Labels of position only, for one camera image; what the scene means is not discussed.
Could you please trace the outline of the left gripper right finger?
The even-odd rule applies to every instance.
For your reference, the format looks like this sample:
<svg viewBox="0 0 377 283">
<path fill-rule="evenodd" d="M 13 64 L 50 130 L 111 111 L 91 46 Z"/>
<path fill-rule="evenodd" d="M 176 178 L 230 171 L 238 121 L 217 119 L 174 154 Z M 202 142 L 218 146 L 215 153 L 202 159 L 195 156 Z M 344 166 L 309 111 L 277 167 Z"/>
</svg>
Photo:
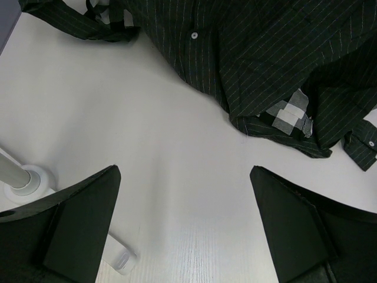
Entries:
<svg viewBox="0 0 377 283">
<path fill-rule="evenodd" d="M 255 166 L 250 180 L 279 282 L 376 282 L 376 214 Z"/>
</svg>

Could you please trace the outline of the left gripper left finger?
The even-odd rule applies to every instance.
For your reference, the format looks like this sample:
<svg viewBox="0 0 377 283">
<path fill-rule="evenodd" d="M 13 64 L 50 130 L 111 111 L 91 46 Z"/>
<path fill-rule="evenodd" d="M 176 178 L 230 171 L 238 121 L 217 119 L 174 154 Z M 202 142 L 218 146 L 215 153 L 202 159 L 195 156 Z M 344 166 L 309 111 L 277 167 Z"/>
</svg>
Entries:
<svg viewBox="0 0 377 283">
<path fill-rule="evenodd" d="M 1 212 L 1 282 L 95 282 L 120 183 L 112 165 Z"/>
</svg>

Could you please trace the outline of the black pinstripe shirt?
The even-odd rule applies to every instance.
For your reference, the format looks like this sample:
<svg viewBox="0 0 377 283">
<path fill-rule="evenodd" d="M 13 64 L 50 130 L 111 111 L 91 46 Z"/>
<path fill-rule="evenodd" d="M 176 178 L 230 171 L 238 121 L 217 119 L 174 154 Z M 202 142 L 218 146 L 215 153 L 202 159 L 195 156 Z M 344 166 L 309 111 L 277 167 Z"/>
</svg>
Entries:
<svg viewBox="0 0 377 283">
<path fill-rule="evenodd" d="M 178 76 L 208 94 L 240 132 L 327 158 L 341 142 L 362 169 L 376 162 L 375 1 L 20 1 L 82 40 L 129 42 L 140 31 Z M 296 140 L 257 115 L 298 88 L 313 133 Z"/>
</svg>

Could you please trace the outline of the black white checkered shirt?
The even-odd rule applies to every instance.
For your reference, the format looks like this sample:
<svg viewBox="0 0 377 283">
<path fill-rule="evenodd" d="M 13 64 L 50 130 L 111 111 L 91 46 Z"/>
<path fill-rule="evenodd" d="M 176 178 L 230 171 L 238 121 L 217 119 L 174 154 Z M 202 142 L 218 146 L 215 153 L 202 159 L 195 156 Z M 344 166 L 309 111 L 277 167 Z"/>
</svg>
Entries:
<svg viewBox="0 0 377 283">
<path fill-rule="evenodd" d="M 289 98 L 257 115 L 265 124 L 284 134 L 304 140 L 312 136 L 313 120 L 309 98 L 298 88 Z"/>
</svg>

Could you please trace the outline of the metal clothes rack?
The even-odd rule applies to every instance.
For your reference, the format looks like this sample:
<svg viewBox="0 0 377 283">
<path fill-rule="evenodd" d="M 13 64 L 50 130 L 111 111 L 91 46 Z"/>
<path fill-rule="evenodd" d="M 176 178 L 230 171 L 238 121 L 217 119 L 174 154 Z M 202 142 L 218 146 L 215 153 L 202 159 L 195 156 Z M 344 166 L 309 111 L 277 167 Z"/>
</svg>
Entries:
<svg viewBox="0 0 377 283">
<path fill-rule="evenodd" d="M 33 188 L 41 187 L 41 181 L 44 178 L 42 173 L 39 173 L 39 179 L 35 176 L 37 174 L 36 167 L 34 167 L 34 174 L 27 172 L 25 166 L 22 166 L 13 157 L 1 149 L 1 181 L 13 188 L 13 195 L 21 195 L 16 190 L 23 190 L 24 195 L 29 195 L 32 189 L 26 189 L 29 183 L 39 181 L 39 185 L 34 185 Z M 126 275 L 135 266 L 137 256 L 127 245 L 116 239 L 110 232 L 107 235 L 102 259 L 115 271 L 121 275 Z"/>
</svg>

